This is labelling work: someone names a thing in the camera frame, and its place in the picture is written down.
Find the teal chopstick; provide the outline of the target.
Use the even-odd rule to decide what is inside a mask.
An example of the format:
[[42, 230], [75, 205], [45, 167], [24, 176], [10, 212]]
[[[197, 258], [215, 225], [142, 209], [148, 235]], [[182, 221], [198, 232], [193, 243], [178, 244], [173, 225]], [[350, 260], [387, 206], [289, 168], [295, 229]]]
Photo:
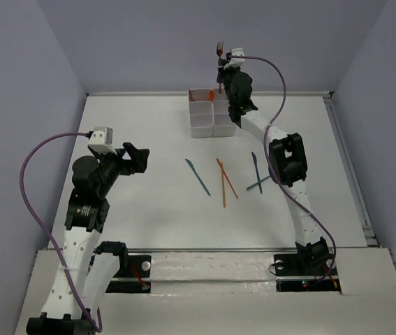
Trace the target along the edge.
[[261, 184], [262, 184], [264, 181], [267, 181], [268, 179], [271, 179], [271, 176], [264, 177], [264, 178], [262, 178], [260, 181], [257, 181], [256, 183], [254, 183], [254, 184], [252, 184], [252, 185], [246, 187], [246, 191], [249, 191], [249, 190], [253, 189], [254, 187], [261, 186]]

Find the blue-green plastic knife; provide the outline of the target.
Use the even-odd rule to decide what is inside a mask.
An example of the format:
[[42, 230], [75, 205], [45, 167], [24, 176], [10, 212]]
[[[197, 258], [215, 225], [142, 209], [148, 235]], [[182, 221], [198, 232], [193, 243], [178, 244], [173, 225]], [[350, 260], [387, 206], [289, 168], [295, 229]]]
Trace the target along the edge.
[[[254, 152], [251, 152], [251, 156], [252, 156], [252, 159], [253, 159], [253, 162], [254, 162], [254, 168], [255, 168], [255, 171], [256, 171], [256, 178], [257, 178], [257, 181], [260, 181], [260, 180], [261, 180], [261, 176], [260, 176], [260, 172], [259, 172], [259, 169], [258, 169], [258, 159], [257, 159], [257, 156], [255, 155]], [[262, 184], [261, 184], [261, 186], [258, 187], [258, 189], [259, 189], [260, 194], [263, 194]]]

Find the orange chopstick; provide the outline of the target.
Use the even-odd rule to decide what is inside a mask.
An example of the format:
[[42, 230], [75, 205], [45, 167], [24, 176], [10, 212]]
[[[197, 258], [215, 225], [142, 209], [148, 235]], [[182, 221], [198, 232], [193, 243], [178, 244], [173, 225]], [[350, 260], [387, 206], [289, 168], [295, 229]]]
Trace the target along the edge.
[[223, 208], [226, 208], [226, 187], [225, 187], [225, 177], [224, 177], [224, 169], [223, 169], [223, 164], [220, 164], [220, 170], [221, 170], [221, 194], [222, 194], [222, 203], [223, 203]]
[[219, 167], [220, 167], [220, 169], [221, 169], [221, 173], [222, 173], [222, 175], [223, 175], [222, 178], [225, 179], [225, 180], [227, 181], [227, 183], [228, 183], [228, 185], [230, 186], [230, 189], [232, 190], [232, 192], [233, 192], [235, 198], [236, 198], [237, 200], [239, 200], [239, 195], [237, 194], [237, 191], [235, 190], [235, 187], [233, 186], [233, 183], [231, 182], [230, 178], [228, 177], [228, 175], [227, 175], [227, 173], [226, 173], [226, 171], [225, 171], [225, 168], [224, 168], [224, 166], [223, 166], [223, 162], [222, 162], [219, 158], [216, 158], [216, 160], [217, 160], [217, 163], [219, 164]]

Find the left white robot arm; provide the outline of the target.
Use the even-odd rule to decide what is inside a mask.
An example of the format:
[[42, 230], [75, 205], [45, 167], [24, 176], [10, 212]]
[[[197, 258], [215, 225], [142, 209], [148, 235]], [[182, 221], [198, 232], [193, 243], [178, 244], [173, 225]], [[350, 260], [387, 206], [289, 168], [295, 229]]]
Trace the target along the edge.
[[129, 267], [124, 242], [99, 240], [110, 209], [106, 197], [118, 177], [145, 172], [149, 150], [130, 142], [120, 149], [93, 144], [89, 150], [72, 166], [64, 242], [54, 246], [59, 265], [41, 314], [27, 322], [28, 334], [101, 332], [100, 301], [112, 278]]

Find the teal plastic knife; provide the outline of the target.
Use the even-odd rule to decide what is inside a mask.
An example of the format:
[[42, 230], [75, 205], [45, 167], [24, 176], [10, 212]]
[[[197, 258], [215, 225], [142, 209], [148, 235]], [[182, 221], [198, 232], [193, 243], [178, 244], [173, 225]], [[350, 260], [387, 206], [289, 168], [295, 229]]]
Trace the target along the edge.
[[211, 196], [211, 193], [210, 193], [209, 189], [207, 188], [207, 186], [205, 185], [204, 181], [202, 180], [202, 178], [198, 174], [194, 164], [188, 158], [185, 158], [184, 160], [186, 161], [187, 165], [190, 167], [191, 171], [194, 173], [196, 179], [198, 180], [198, 182], [202, 186], [203, 190], [206, 192], [206, 194], [208, 196]]

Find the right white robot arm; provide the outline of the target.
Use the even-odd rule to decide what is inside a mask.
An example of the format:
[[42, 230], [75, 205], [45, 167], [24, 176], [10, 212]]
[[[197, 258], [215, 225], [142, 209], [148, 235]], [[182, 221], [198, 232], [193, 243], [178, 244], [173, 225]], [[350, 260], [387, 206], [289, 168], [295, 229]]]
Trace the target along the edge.
[[274, 183], [286, 197], [295, 231], [297, 252], [283, 268], [313, 275], [319, 281], [328, 276], [336, 253], [331, 253], [323, 234], [328, 230], [310, 208], [306, 190], [307, 158], [302, 136], [273, 126], [251, 99], [252, 78], [241, 71], [245, 56], [218, 60], [217, 82], [224, 87], [231, 121], [262, 142], [267, 167]]

